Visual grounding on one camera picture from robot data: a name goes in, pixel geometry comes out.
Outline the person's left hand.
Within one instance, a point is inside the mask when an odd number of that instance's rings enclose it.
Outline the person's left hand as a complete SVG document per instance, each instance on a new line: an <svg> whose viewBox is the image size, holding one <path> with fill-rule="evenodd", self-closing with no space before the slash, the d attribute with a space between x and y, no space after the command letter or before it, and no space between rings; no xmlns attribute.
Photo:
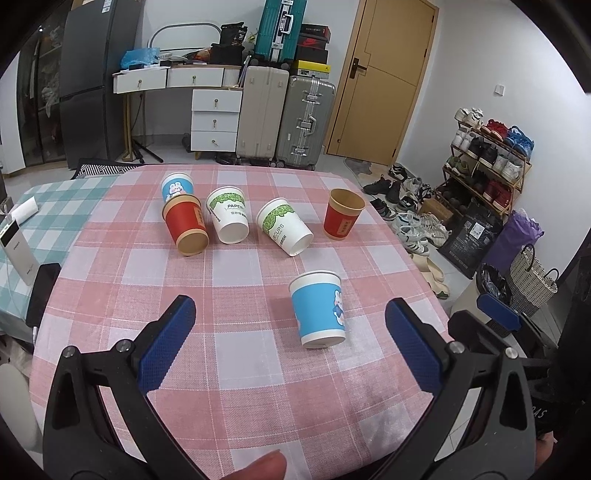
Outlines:
<svg viewBox="0 0 591 480"><path fill-rule="evenodd" d="M222 480L283 480L286 473L287 459L280 450L276 450L223 477Z"/></svg>

